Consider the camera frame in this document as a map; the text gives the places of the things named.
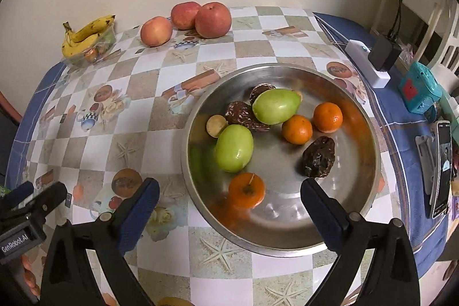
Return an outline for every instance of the fruit stem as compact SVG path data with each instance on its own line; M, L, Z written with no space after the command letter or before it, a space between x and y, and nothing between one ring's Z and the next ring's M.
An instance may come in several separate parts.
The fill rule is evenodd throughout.
M63 25L64 25L64 28L65 28L66 32L71 32L72 31L72 28L70 27L70 24L68 23L68 21L66 23L63 23Z

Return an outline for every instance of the metal bowl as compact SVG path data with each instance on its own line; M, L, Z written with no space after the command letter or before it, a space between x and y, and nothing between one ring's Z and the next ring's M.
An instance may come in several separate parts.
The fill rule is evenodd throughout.
M336 143L336 160L330 174L318 183L347 212L366 215L380 177L380 152L373 126L347 91L325 75L297 65L253 65L225 76L208 88L192 110L184 130L185 184L206 221L238 246L277 257L316 253L325 249L325 245L301 203L300 186L305 178L296 171L296 165L304 149L324 135L317 130L304 146L286 142L281 135L281 125L272 126L269 132L254 132L253 156L244 171L256 173L263 179L265 199L246 214L231 213L220 221L214 216L235 174L216 166L213 158L216 139L207 134L206 122L214 114L224 115L232 101L248 102L251 89L263 82L300 91L303 101L298 113L307 118L312 118L314 108L322 102L339 105L343 125L328 134Z

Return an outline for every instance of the phone holder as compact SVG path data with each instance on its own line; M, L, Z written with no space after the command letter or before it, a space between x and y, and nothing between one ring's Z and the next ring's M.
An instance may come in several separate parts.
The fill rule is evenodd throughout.
M439 150L435 146L434 137L423 135L415 138L418 149L419 159L421 160L422 180L424 181L424 191L427 195L432 195L432 186L435 177L438 178L440 168Z

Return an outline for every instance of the banana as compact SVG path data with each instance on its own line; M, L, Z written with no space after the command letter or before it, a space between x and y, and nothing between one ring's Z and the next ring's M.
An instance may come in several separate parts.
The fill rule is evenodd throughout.
M92 34L96 34L105 30L107 27L113 24L113 21L115 21L115 15L107 15L94 20L76 33L72 30L68 22L64 23L64 28L70 38L70 41L79 43L83 42Z
M72 40L70 39L70 35L68 35L68 33L65 33L64 43L62 44L62 54L66 58L71 58L73 55L76 55L77 53L80 53L86 50L87 48L91 47L95 43L97 38L100 37L101 34L102 33L92 34L89 37L87 37L84 41L75 43L72 42Z

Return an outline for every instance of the plastic bag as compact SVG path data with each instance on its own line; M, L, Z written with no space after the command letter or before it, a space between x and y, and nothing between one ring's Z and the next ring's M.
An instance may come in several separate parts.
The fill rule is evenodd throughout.
M413 62L413 48L411 47L409 43L404 44L400 39L397 40L397 43L402 49L402 52L399 55L400 59L402 59L402 61L407 66L410 66L411 63Z

